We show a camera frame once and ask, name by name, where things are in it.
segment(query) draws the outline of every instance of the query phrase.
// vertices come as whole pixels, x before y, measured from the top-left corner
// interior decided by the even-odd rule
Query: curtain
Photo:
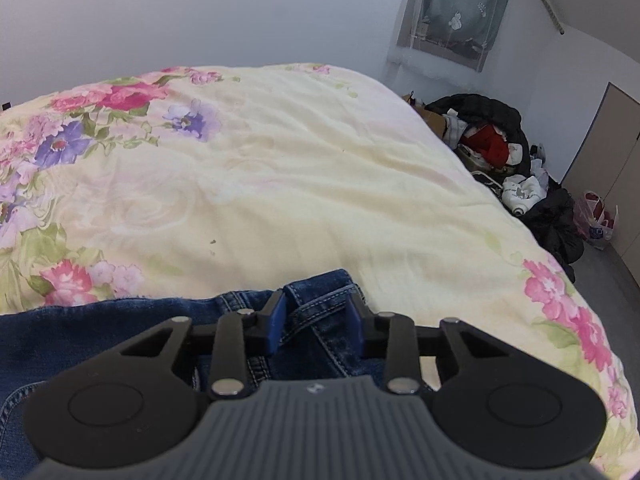
[[[415,0],[411,46],[427,52],[429,44],[444,48],[454,54],[446,57],[468,66],[477,62],[480,70],[508,1]]]

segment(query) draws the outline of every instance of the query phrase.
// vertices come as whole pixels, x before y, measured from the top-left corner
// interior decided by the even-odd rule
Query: black jacket
[[[446,114],[449,108],[453,108],[458,112],[460,119],[478,128],[488,123],[495,124],[504,131],[507,142],[522,145],[522,162],[517,165],[515,172],[523,176],[531,174],[531,161],[527,156],[529,143],[520,128],[522,118],[515,108],[479,94],[455,94],[438,99],[424,107],[441,115]]]
[[[584,243],[574,225],[574,199],[564,188],[552,190],[546,198],[518,217],[526,225],[540,247],[558,261],[573,283],[576,262],[584,252]]]

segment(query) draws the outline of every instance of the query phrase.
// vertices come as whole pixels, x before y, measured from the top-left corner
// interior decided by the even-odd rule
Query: floral bedsheet
[[[0,114],[0,313],[206,298],[346,268],[373,309],[457,316],[589,383],[593,463],[640,467],[598,317],[400,98],[327,65],[174,67]],[[433,362],[425,361],[436,383]]]

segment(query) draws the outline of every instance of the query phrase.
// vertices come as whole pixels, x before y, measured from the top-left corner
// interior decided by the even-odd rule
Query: gray floor
[[[640,413],[640,287],[611,247],[599,251],[585,244],[573,268],[575,286],[602,320]]]

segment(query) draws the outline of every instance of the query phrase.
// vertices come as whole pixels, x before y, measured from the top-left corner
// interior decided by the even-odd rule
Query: blue jeans
[[[382,384],[383,361],[361,360],[348,342],[344,303],[356,290],[341,269],[286,285],[287,320],[280,348],[270,358],[248,360],[252,386],[268,379],[366,374]],[[22,430],[22,414],[24,401],[40,383],[170,317],[215,323],[233,310],[260,310],[270,295],[270,290],[246,290],[210,300],[114,300],[0,316],[0,478],[20,479],[38,463]],[[200,359],[193,378],[196,389],[206,383],[208,364],[209,359]]]

